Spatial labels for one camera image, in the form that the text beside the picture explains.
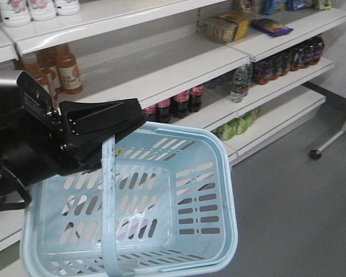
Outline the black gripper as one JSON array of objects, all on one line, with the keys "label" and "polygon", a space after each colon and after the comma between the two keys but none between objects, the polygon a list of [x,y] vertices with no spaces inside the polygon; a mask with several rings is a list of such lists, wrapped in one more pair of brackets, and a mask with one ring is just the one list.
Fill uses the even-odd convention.
[{"label": "black gripper", "polygon": [[146,122],[136,98],[63,101],[58,111],[41,116],[19,94],[0,90],[0,198],[54,175],[98,169],[105,141],[117,143]]}]

